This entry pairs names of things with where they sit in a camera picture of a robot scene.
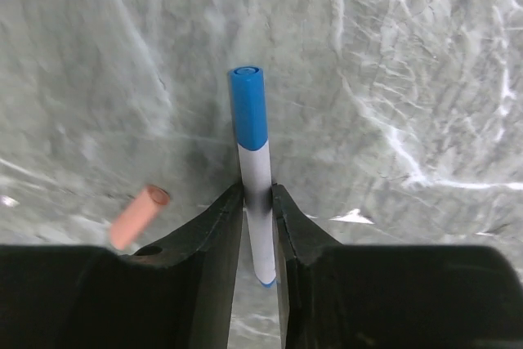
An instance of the screw hole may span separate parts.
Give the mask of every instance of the screw hole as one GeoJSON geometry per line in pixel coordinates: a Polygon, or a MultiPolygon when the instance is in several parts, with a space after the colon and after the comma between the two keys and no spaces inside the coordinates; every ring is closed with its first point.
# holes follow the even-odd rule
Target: screw hole
{"type": "Polygon", "coordinates": [[[158,245],[148,245],[147,247],[141,248],[136,251],[135,255],[137,257],[148,257],[149,255],[158,255],[163,250],[158,245]]]}

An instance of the blue marker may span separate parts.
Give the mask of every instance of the blue marker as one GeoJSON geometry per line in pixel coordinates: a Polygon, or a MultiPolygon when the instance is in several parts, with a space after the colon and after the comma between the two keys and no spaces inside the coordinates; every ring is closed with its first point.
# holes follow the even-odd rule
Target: blue marker
{"type": "Polygon", "coordinates": [[[275,281],[276,269],[263,70],[254,66],[239,67],[229,72],[229,78],[254,273],[264,286],[270,287],[275,281]]]}

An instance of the pink cylinder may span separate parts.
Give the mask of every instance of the pink cylinder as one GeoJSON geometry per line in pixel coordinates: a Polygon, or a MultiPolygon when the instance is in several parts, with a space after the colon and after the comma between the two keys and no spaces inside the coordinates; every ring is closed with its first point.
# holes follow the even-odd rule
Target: pink cylinder
{"type": "Polygon", "coordinates": [[[126,248],[169,204],[169,200],[168,193],[156,186],[144,188],[111,225],[111,244],[117,249],[126,248]]]}

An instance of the white marker barrel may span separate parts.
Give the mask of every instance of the white marker barrel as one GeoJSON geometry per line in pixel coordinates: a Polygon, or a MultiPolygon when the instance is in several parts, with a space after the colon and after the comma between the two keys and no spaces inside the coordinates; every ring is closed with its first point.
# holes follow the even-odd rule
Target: white marker barrel
{"type": "Polygon", "coordinates": [[[231,70],[229,77],[254,272],[264,286],[270,287],[276,269],[263,70],[240,67],[231,70]]]}

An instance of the marble surface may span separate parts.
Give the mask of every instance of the marble surface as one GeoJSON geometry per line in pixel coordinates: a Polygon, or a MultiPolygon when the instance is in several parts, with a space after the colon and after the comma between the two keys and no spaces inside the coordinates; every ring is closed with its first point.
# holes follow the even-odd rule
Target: marble surface
{"type": "MultiPolygon", "coordinates": [[[[128,252],[203,211],[238,176],[226,71],[255,64],[273,176],[325,230],[521,274],[522,51],[523,0],[0,0],[0,242],[108,246],[147,182],[173,201],[128,252]]],[[[250,263],[230,347],[277,347],[250,263]]]]}

